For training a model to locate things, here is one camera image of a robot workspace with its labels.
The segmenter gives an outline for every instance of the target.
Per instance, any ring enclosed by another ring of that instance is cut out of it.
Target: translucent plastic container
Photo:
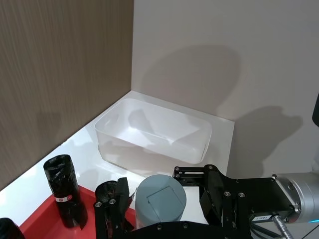
[[[118,102],[95,130],[104,160],[143,175],[199,164],[212,133],[203,119],[135,99]]]

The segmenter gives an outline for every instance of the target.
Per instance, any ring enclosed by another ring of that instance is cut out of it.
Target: black object
[[[71,157],[58,155],[46,161],[43,168],[63,224],[67,228],[80,226],[83,229],[87,222],[87,212],[81,202]]]
[[[318,94],[317,102],[314,109],[313,121],[319,127],[319,94]]]
[[[117,204],[97,202],[95,208],[96,238],[108,238],[104,210],[108,208],[114,239],[193,239],[207,235],[215,239],[251,239],[251,230],[270,237],[271,233],[255,223],[270,222],[272,217],[287,217],[294,211],[290,201],[273,178],[231,179],[214,165],[176,167],[173,174],[182,186],[198,186],[199,200],[209,225],[193,222],[153,224],[132,232],[121,226],[122,210]]]
[[[19,227],[9,218],[0,219],[0,239],[25,239]]]
[[[100,184],[95,190],[95,197],[96,238],[116,238],[118,233],[128,233],[134,229],[125,219],[125,212],[134,197],[134,194],[129,196],[127,178]]]

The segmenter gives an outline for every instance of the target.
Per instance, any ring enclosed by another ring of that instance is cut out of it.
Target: label
[[[271,218],[271,215],[259,216],[259,217],[255,217],[255,218],[252,220],[252,222],[268,220],[269,218]]]
[[[55,198],[55,200],[58,202],[58,203],[64,203],[64,202],[67,202],[69,200],[72,199],[72,195],[69,195],[67,197],[64,197],[64,198]]]

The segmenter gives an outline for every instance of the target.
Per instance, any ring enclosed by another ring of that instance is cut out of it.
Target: black cylindrical object
[[[108,202],[115,195],[117,181],[107,181],[100,184],[95,190],[95,198],[101,203]]]
[[[45,162],[44,171],[55,197],[63,224],[67,228],[87,222],[87,212],[81,202],[74,166],[69,155],[58,155]]]
[[[318,94],[317,102],[314,109],[313,121],[319,127],[319,94]]]
[[[0,239],[25,239],[19,227],[9,218],[0,219]]]

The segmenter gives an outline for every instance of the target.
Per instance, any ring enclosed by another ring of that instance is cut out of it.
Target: gray cylinder
[[[179,182],[166,175],[150,176],[136,191],[136,228],[179,221],[185,206],[186,194]]]
[[[297,214],[292,215],[289,221],[295,223],[311,222],[319,220],[319,174],[309,173],[290,173],[278,174],[280,178],[286,178],[291,185],[289,190],[298,193],[296,209]]]

